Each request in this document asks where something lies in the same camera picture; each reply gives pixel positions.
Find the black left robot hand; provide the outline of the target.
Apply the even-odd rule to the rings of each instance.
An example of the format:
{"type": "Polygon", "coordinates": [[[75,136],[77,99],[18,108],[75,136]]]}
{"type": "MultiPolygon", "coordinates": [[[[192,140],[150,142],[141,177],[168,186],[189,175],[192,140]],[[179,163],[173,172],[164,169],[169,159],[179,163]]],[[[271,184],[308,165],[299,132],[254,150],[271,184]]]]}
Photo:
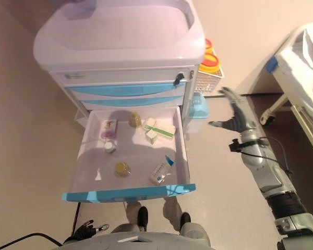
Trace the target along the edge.
{"type": "Polygon", "coordinates": [[[110,225],[109,224],[103,224],[98,227],[93,226],[94,220],[88,220],[83,225],[81,225],[73,234],[73,237],[77,240],[85,240],[93,237],[97,233],[106,231],[110,225]]]}

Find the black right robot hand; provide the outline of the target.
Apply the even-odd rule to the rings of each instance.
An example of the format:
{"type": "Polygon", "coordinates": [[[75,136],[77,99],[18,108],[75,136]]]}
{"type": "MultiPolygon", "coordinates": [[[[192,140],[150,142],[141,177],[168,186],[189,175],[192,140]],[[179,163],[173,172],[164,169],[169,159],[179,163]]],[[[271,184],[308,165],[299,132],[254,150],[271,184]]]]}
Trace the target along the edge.
{"type": "Polygon", "coordinates": [[[229,87],[222,87],[219,92],[223,93],[229,100],[233,116],[227,121],[209,121],[208,124],[238,133],[256,129],[256,124],[251,118],[250,108],[247,107],[245,98],[229,87]]]}

